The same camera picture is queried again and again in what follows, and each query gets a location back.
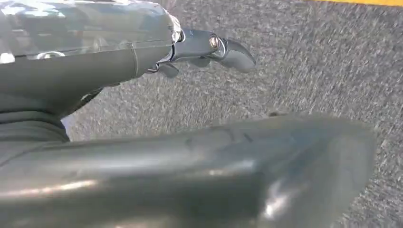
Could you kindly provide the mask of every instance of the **dark gray plastic part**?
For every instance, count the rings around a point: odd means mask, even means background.
[[[64,142],[49,123],[0,126],[2,228],[328,227],[375,153],[369,129],[321,116],[92,142]]]
[[[227,55],[218,62],[228,68],[248,73],[256,67],[256,60],[250,52],[238,42],[224,39],[227,43]]]

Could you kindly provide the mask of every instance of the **yellow line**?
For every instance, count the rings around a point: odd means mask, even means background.
[[[347,2],[368,5],[383,5],[383,6],[403,6],[403,0],[316,0],[316,1],[333,1]]]

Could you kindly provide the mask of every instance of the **curved plastic component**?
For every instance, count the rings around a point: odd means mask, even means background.
[[[0,157],[2,228],[322,228],[373,173],[373,134],[345,119],[67,143],[39,126],[7,126],[21,138]]]
[[[256,60],[240,43],[220,38],[220,49],[211,54],[211,58],[224,67],[234,68],[242,73],[248,73],[256,67]]]
[[[173,19],[149,1],[1,0],[0,63],[171,46]]]

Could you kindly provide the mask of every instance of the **silver screw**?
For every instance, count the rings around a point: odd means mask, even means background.
[[[210,47],[217,50],[220,45],[220,40],[217,35],[213,34],[210,36]]]

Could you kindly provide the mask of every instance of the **gray carpet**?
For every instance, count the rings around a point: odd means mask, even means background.
[[[74,140],[151,135],[271,110],[323,112],[376,128],[370,186],[340,219],[350,227],[403,227],[403,8],[295,0],[181,0],[183,26],[242,40],[259,61],[241,75],[217,64],[180,65],[105,90],[80,110]]]

